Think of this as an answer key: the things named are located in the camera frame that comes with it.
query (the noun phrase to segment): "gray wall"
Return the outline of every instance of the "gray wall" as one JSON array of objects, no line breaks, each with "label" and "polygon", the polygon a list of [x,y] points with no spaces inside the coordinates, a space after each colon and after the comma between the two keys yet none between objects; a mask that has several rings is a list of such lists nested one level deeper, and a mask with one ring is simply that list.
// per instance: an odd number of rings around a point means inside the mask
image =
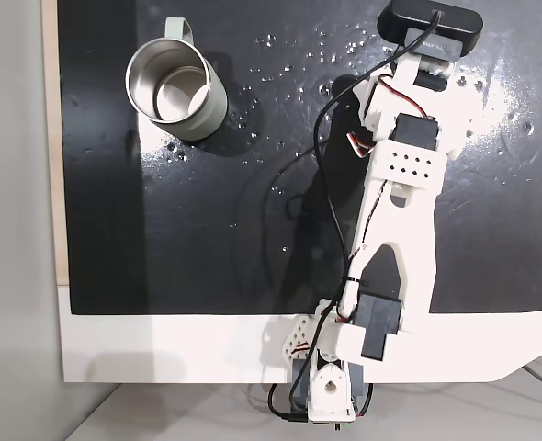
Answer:
[{"label": "gray wall", "polygon": [[40,0],[0,1],[0,440],[59,440],[113,389],[62,383]]}]

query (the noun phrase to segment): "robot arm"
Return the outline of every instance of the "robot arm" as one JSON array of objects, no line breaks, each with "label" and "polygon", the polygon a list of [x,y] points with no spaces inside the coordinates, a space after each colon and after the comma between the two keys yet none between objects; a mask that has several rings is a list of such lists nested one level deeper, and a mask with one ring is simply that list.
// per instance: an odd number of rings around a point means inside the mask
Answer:
[{"label": "robot arm", "polygon": [[[313,316],[298,321],[282,348],[296,379],[292,412],[305,416],[294,421],[352,423],[358,416],[355,398],[363,395],[363,360],[382,360],[387,335],[420,329],[429,313],[436,275],[435,201],[448,158],[456,159],[463,149],[443,92],[455,62],[475,46],[483,22],[474,11],[426,0],[392,0],[378,22],[385,40],[409,46],[436,10],[443,18],[435,33],[353,89],[361,125],[373,133],[373,147],[354,133],[347,137],[357,155],[371,153],[365,193],[341,301],[331,308],[334,303],[322,300]],[[392,196],[402,198],[403,206],[394,205]],[[365,292],[359,284],[382,244],[396,256],[398,299]]]}]

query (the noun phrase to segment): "floor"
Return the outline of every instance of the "floor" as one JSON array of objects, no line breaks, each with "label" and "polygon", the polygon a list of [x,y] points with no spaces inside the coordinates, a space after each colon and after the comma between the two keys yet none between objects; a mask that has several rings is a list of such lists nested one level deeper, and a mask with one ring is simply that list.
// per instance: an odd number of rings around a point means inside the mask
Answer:
[{"label": "floor", "polygon": [[[542,357],[532,363],[542,373]],[[267,385],[122,385],[69,441],[333,439],[266,409]],[[277,407],[287,402],[278,390]],[[343,429],[356,439],[542,439],[542,384],[522,369],[494,383],[378,385],[370,412]]]}]

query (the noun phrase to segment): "wooden edge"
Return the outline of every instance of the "wooden edge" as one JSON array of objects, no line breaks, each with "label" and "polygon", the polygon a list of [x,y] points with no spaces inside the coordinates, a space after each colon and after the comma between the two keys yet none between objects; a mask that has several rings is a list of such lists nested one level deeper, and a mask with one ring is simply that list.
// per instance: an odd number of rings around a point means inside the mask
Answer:
[{"label": "wooden edge", "polygon": [[41,4],[55,271],[57,285],[69,285],[67,223],[62,173],[61,74],[57,0],[42,0]]}]

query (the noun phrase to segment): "stainless steel mug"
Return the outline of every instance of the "stainless steel mug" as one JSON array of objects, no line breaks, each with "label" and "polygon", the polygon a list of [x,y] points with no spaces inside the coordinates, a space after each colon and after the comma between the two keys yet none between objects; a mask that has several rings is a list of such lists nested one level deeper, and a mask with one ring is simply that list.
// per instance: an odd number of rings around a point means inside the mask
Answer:
[{"label": "stainless steel mug", "polygon": [[126,71],[126,91],[136,110],[184,141],[211,135],[224,121],[226,90],[194,47],[184,18],[169,17],[164,38],[136,51]]}]

